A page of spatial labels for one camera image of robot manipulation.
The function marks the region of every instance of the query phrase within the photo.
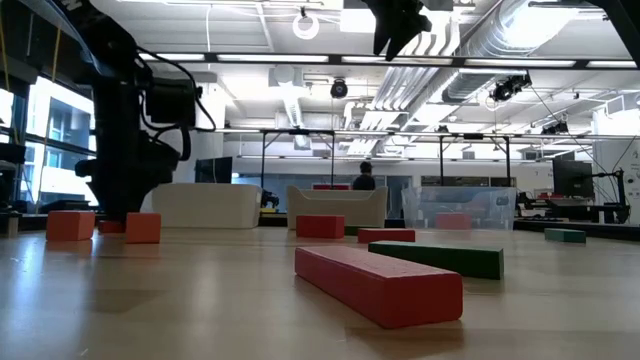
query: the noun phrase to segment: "green block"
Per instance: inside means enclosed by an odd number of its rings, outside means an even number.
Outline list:
[[[587,234],[584,231],[580,230],[544,229],[544,238],[551,241],[561,241],[578,244],[587,243]]]
[[[345,226],[344,227],[344,235],[345,236],[358,236],[358,230],[360,229],[378,229],[373,226]]]
[[[369,251],[455,271],[462,276],[492,280],[504,277],[502,249],[378,241],[369,244]]]

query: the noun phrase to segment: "camera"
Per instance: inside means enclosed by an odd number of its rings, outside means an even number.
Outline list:
[[[333,80],[333,86],[331,86],[331,97],[334,99],[342,99],[349,93],[349,88],[344,79]]]

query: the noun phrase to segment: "transparent plastic bin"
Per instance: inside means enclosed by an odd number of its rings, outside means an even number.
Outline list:
[[[513,230],[516,189],[425,186],[402,191],[405,224],[414,229]]]

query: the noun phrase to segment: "man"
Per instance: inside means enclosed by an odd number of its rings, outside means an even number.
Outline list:
[[[371,163],[368,161],[363,161],[360,164],[360,173],[362,175],[358,176],[356,181],[353,182],[353,190],[375,190],[376,189],[376,181],[371,176]]]

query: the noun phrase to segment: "computer monitor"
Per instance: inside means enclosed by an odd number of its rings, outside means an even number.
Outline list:
[[[231,184],[232,170],[232,157],[197,160],[196,182]]]
[[[564,196],[593,198],[591,164],[582,161],[553,159],[553,192]]]

